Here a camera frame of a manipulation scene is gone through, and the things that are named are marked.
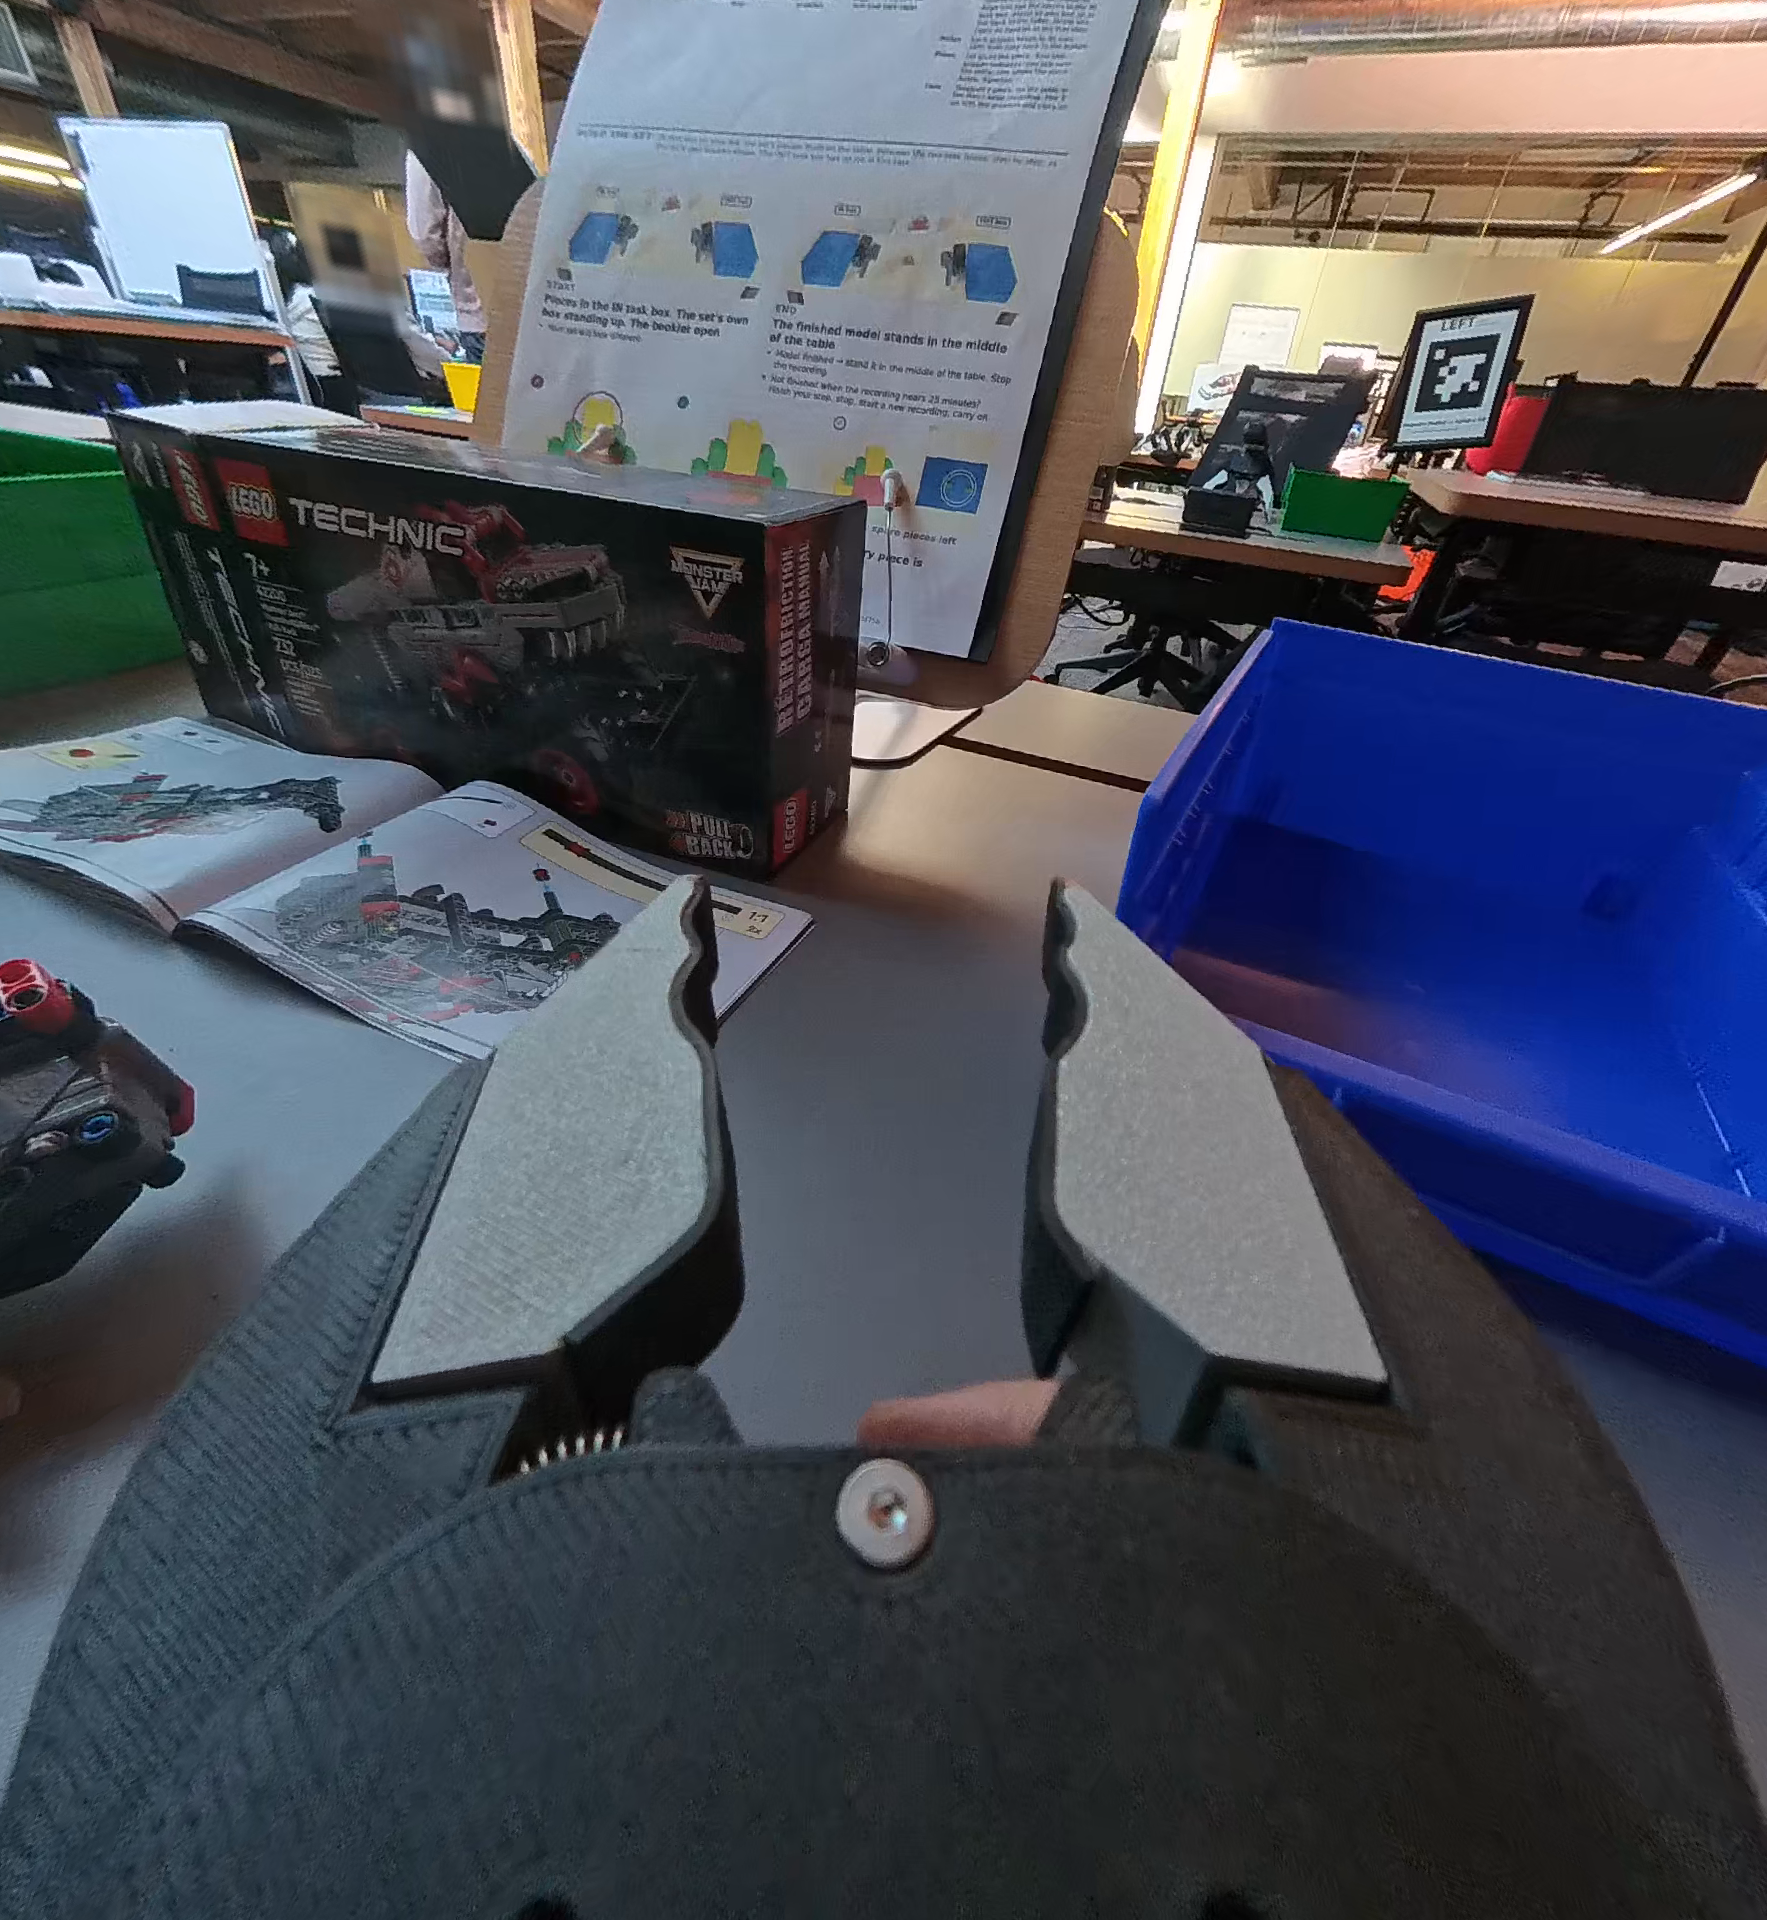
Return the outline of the white stand base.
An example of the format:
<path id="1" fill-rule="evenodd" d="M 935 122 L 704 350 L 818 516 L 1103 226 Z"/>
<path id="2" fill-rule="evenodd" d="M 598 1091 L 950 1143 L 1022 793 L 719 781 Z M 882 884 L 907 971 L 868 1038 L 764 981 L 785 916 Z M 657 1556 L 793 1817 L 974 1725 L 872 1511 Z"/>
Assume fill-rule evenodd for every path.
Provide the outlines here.
<path id="1" fill-rule="evenodd" d="M 853 713 L 853 769 L 896 770 L 914 765 L 981 716 L 979 707 L 935 710 L 860 693 Z"/>

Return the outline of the black grey lego truck model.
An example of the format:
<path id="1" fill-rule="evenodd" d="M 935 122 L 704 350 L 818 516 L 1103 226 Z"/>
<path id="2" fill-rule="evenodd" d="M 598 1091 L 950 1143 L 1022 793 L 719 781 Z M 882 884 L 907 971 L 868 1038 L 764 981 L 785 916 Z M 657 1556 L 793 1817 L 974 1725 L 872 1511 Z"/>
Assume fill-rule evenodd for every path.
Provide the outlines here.
<path id="1" fill-rule="evenodd" d="M 64 1277 L 183 1172 L 194 1091 L 88 1001 L 85 1035 L 0 1048 L 0 1300 Z"/>

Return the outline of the open instruction booklet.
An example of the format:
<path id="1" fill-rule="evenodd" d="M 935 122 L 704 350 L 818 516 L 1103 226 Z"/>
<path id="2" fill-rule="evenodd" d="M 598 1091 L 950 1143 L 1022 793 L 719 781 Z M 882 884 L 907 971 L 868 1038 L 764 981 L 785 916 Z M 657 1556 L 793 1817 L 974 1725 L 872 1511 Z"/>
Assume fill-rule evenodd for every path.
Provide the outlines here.
<path id="1" fill-rule="evenodd" d="M 511 789 L 209 719 L 0 750 L 0 858 L 483 1062 L 671 884 Z"/>

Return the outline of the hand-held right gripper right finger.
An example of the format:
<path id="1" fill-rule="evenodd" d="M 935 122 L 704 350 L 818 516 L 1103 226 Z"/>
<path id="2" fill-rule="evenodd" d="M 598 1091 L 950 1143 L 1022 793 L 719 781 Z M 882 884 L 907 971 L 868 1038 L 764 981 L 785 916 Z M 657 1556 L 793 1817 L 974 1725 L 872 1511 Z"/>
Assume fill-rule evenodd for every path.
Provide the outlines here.
<path id="1" fill-rule="evenodd" d="M 1259 1048 L 1067 880 L 1041 977 L 1032 1372 L 1113 1382 L 1138 1412 L 1210 1412 L 1235 1387 L 1382 1401 L 1389 1370 Z"/>

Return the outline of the black monitor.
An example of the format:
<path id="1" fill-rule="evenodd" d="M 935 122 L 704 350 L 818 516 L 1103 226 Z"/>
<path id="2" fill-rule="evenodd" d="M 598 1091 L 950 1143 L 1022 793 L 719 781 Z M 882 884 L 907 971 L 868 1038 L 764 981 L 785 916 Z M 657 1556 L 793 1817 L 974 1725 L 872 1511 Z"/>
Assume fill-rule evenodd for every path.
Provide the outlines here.
<path id="1" fill-rule="evenodd" d="M 1518 476 L 1741 506 L 1767 463 L 1767 390 L 1562 377 Z"/>

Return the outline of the dark tilted screen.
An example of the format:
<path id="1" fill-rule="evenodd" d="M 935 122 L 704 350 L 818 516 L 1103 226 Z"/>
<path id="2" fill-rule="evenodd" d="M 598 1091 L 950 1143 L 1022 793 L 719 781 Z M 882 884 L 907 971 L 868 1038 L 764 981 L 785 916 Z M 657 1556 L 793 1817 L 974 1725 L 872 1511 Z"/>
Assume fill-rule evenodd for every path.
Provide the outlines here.
<path id="1" fill-rule="evenodd" d="M 1276 527 L 1292 474 L 1329 469 L 1372 387 L 1372 375 L 1245 368 L 1188 476 L 1181 527 L 1224 539 Z"/>

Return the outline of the blue plastic bin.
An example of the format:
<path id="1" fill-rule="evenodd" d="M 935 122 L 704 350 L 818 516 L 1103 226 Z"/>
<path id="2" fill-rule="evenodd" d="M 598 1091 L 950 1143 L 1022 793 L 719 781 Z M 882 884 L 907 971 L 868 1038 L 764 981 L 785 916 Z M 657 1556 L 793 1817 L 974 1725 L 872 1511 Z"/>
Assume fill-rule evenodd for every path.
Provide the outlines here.
<path id="1" fill-rule="evenodd" d="M 1118 919 L 1473 1253 L 1767 1370 L 1767 712 L 1277 621 Z"/>

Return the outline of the whiteboard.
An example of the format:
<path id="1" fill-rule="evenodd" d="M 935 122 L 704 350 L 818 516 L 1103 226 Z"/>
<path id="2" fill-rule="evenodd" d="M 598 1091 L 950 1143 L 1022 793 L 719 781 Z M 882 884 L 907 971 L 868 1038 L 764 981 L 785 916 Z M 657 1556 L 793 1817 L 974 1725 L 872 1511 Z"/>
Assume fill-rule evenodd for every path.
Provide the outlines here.
<path id="1" fill-rule="evenodd" d="M 222 121 L 62 115 L 57 128 L 117 301 L 245 324 L 282 321 Z"/>

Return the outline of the black white marker sign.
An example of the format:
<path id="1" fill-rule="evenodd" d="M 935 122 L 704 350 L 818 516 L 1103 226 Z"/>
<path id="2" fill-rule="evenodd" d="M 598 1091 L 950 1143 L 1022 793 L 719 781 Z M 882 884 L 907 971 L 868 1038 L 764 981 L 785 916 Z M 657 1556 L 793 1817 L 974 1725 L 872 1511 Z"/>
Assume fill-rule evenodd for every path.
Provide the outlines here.
<path id="1" fill-rule="evenodd" d="M 1489 446 L 1535 305 L 1514 293 L 1416 311 L 1382 417 L 1386 453 Z"/>

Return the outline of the small green bin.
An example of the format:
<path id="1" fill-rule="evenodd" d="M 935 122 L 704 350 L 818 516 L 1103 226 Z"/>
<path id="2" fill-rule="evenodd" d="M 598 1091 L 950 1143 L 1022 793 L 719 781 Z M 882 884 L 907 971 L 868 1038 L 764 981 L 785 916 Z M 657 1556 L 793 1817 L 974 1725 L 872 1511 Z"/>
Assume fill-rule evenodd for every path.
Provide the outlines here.
<path id="1" fill-rule="evenodd" d="M 1378 546 L 1408 497 L 1398 476 L 1349 478 L 1325 469 L 1292 466 L 1279 495 L 1276 527 L 1291 539 Z"/>

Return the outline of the black toy set box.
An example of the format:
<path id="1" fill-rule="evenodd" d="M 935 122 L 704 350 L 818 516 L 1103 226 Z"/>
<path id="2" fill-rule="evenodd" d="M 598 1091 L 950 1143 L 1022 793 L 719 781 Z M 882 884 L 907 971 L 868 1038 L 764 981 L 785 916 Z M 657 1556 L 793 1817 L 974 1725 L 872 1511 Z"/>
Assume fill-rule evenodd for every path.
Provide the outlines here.
<path id="1" fill-rule="evenodd" d="M 742 878 L 845 812 L 859 503 L 271 404 L 108 423 L 209 718 Z"/>

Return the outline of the green plastic bin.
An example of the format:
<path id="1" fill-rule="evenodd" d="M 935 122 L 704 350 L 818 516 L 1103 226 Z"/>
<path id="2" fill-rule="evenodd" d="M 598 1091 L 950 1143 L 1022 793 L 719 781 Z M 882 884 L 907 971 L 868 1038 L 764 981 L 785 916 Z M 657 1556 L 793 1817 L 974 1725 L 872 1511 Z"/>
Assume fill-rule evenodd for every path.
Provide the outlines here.
<path id="1" fill-rule="evenodd" d="M 0 698 L 176 657 L 113 446 L 0 428 Z"/>

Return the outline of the person's right hand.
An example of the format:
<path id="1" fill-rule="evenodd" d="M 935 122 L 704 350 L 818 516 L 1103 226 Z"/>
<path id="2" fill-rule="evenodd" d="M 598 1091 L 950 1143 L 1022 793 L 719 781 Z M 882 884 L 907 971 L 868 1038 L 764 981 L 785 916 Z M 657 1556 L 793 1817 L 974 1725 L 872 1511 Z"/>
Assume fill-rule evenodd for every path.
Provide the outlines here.
<path id="1" fill-rule="evenodd" d="M 1026 1449 L 1044 1428 L 1059 1393 L 1051 1380 L 996 1380 L 877 1401 L 860 1416 L 855 1445 L 892 1458 L 929 1450 Z"/>

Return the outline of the printed instruction sheet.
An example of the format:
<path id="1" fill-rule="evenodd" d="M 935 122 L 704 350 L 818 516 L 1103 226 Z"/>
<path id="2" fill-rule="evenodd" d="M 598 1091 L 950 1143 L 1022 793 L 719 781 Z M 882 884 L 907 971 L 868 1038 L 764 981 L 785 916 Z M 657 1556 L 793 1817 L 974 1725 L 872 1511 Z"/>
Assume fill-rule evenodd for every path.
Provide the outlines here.
<path id="1" fill-rule="evenodd" d="M 1162 17 L 598 4 L 503 446 L 855 501 L 860 638 L 983 659 Z"/>

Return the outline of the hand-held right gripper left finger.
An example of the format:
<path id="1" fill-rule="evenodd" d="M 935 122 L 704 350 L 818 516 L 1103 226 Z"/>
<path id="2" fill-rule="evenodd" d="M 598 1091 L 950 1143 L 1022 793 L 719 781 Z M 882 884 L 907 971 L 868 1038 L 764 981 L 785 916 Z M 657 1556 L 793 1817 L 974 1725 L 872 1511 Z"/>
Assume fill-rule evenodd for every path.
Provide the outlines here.
<path id="1" fill-rule="evenodd" d="M 375 1355 L 376 1397 L 633 1397 L 745 1300 L 707 884 L 674 880 L 501 1042 Z"/>

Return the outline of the wooden edged table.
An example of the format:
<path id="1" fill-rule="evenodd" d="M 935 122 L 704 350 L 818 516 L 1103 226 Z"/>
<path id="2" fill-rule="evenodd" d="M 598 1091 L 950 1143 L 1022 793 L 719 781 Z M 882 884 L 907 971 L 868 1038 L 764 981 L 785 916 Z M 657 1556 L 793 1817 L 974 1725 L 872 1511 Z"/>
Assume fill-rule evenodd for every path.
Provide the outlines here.
<path id="1" fill-rule="evenodd" d="M 1425 509 L 1449 519 L 1687 549 L 1721 560 L 1767 565 L 1767 509 L 1739 503 L 1478 476 L 1464 469 L 1416 470 L 1408 489 Z"/>
<path id="2" fill-rule="evenodd" d="M 1376 588 L 1401 588 L 1415 559 L 1395 542 L 1358 542 L 1313 534 L 1287 534 L 1263 524 L 1244 535 L 1227 535 L 1182 525 L 1175 495 L 1120 491 L 1104 514 L 1085 516 L 1080 542 L 1134 554 L 1230 565 L 1302 579 L 1349 583 Z"/>
<path id="3" fill-rule="evenodd" d="M 943 745 L 1144 794 L 1193 726 L 1195 718 L 1179 710 L 1027 681 Z"/>

